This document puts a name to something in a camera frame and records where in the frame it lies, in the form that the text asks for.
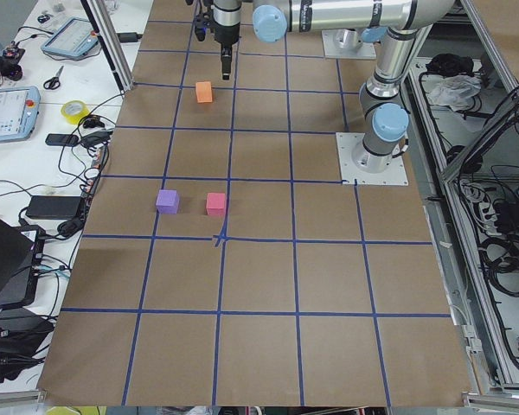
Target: yellow tape roll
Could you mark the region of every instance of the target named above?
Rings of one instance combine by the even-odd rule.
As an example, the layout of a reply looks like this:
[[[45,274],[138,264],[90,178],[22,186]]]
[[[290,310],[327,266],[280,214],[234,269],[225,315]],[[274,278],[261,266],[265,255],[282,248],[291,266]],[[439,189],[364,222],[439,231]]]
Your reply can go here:
[[[88,114],[90,111],[83,101],[69,101],[61,107],[61,115],[69,124],[77,125]]]

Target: white mounting plate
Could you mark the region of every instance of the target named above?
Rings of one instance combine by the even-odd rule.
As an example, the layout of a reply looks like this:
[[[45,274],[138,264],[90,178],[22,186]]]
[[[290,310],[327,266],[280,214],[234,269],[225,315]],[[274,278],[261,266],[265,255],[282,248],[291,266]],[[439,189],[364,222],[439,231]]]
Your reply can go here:
[[[359,169],[352,160],[352,149],[363,140],[363,133],[338,132],[338,160],[340,162],[340,176],[344,184],[370,184],[376,186],[407,186],[406,169],[401,157],[392,159],[390,165],[382,173],[368,173]]]
[[[326,58],[342,58],[342,59],[363,59],[373,60],[377,59],[375,52],[375,46],[373,43],[363,43],[358,49],[340,49],[335,44],[335,34],[338,32],[335,30],[323,30],[323,46],[325,49]]]

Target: purple cube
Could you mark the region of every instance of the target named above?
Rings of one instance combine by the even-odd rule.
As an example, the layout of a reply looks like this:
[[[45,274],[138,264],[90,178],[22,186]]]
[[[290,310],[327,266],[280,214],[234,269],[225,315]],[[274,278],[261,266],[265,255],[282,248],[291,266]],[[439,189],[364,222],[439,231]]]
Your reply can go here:
[[[179,208],[179,194],[176,190],[160,190],[157,194],[156,208],[160,214],[176,214]]]

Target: scissors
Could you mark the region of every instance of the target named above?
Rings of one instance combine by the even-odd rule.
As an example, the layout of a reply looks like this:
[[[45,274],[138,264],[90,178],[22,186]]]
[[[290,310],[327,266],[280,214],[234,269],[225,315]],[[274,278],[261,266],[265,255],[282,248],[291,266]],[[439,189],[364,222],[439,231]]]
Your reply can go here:
[[[60,87],[60,85],[61,85],[61,82],[60,82],[61,71],[63,71],[63,65],[58,70],[56,75],[54,75],[52,78],[50,78],[49,80],[44,82],[44,85],[43,85],[44,89],[54,90],[54,89],[58,89]]]

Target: yellow object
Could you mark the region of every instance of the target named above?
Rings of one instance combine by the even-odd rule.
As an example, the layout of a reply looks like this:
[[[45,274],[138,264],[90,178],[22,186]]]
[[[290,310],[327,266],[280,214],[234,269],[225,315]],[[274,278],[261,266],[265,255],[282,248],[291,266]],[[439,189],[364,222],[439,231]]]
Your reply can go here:
[[[69,101],[61,107],[61,115],[69,124],[77,125],[88,114],[90,111],[83,101]]]
[[[105,415],[105,406],[53,406],[46,415]]]
[[[211,82],[206,80],[204,82],[196,82],[196,101],[199,104],[206,102],[213,102],[214,96],[211,91]]]

